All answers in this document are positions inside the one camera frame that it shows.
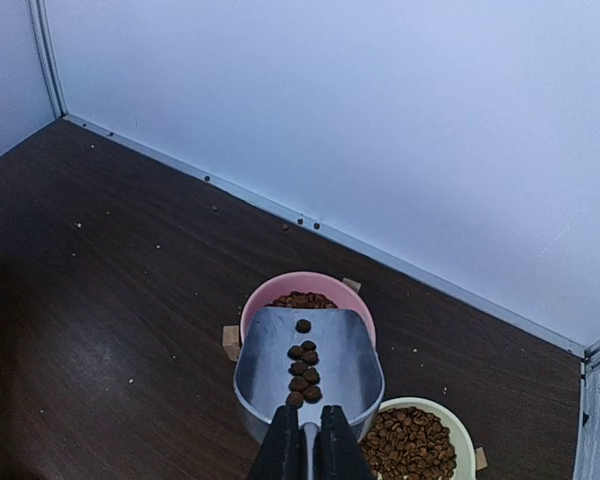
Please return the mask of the metal food scoop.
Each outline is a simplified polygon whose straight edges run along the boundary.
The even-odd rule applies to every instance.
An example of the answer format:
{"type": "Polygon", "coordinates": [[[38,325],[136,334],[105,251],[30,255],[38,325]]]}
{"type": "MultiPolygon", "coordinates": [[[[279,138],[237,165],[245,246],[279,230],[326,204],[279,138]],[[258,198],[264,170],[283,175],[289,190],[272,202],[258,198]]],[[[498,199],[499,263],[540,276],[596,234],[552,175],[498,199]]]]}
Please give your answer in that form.
{"type": "Polygon", "coordinates": [[[283,405],[297,408],[300,479],[321,479],[323,408],[342,408],[359,445],[379,409],[385,378],[356,312],[265,307],[251,320],[233,387],[244,425],[260,446],[276,410],[283,405]]]}

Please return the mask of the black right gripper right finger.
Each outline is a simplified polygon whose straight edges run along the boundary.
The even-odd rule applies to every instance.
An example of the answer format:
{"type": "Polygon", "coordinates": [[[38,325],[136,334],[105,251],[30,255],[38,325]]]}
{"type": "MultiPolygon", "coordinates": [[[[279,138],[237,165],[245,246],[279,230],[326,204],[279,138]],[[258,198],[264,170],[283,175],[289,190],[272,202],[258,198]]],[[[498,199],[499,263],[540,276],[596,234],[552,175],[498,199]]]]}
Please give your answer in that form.
{"type": "Polygon", "coordinates": [[[372,472],[340,406],[325,406],[319,434],[319,473],[327,480],[372,479],[372,472]]]}

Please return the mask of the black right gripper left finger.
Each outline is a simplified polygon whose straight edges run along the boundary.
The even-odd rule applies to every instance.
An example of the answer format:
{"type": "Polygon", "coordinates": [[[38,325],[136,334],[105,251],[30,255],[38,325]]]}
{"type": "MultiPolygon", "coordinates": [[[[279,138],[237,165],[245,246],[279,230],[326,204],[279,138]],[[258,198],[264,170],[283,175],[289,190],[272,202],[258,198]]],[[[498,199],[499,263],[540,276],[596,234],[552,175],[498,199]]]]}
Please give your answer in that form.
{"type": "Polygon", "coordinates": [[[297,408],[280,406],[260,446],[249,480],[298,480],[302,474],[297,408]]]}

